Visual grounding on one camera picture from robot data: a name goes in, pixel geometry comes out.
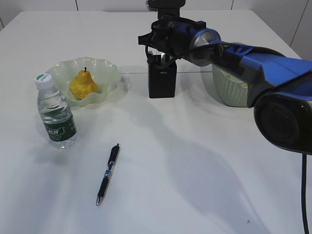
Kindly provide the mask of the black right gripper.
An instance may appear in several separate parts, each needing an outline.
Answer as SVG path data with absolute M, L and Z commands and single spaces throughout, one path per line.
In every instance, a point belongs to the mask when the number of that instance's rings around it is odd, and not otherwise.
M 152 47 L 168 55 L 185 55 L 185 45 L 178 46 L 178 27 L 185 19 L 159 19 L 152 23 L 151 32 L 138 36 L 138 45 Z

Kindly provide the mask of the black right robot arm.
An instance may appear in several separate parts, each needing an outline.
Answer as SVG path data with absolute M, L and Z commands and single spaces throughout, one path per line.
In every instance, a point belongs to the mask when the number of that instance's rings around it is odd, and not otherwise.
M 247 106 L 273 145 L 312 152 L 312 63 L 265 47 L 229 43 L 203 21 L 173 17 L 152 23 L 138 43 L 203 67 L 209 64 L 248 85 Z

